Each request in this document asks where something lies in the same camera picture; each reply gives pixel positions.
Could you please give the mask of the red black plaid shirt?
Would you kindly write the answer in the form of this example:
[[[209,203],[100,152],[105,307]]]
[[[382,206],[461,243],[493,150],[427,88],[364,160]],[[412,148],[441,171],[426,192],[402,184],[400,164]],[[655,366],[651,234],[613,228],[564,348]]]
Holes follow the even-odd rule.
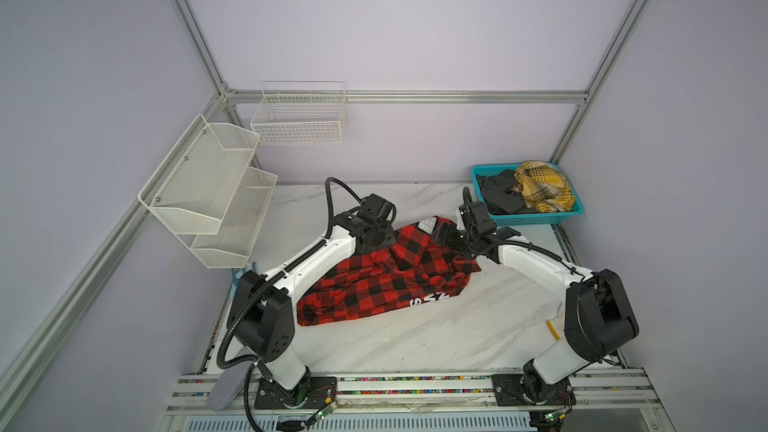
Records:
[[[403,226],[392,246],[340,262],[298,301],[298,324],[358,320],[459,295],[481,268],[434,241],[437,227],[452,223],[433,216]]]

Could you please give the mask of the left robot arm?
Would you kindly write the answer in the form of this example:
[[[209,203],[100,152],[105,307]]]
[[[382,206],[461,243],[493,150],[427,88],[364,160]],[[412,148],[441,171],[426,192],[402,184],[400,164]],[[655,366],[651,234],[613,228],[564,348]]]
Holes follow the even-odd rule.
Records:
[[[396,206],[370,194],[359,196],[343,181],[324,183],[326,229],[288,261],[264,274],[244,273],[239,279],[216,355],[216,365],[230,370],[245,367],[243,407],[253,431],[261,427],[253,414],[250,384],[255,370],[287,408],[303,405],[309,395],[311,372],[297,356],[295,336],[298,301],[311,286],[346,259],[385,249],[395,242],[392,223]]]

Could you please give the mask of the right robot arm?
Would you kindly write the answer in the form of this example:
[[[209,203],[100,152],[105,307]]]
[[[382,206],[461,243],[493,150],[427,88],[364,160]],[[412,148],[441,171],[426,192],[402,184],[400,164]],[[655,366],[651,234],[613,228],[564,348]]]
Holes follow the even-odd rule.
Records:
[[[485,257],[544,287],[564,306],[560,339],[522,369],[517,398],[532,405],[552,400],[568,377],[603,361],[639,335],[639,325],[619,275],[594,271],[498,227],[484,202],[462,190],[456,224],[439,225],[438,244],[470,259]]]

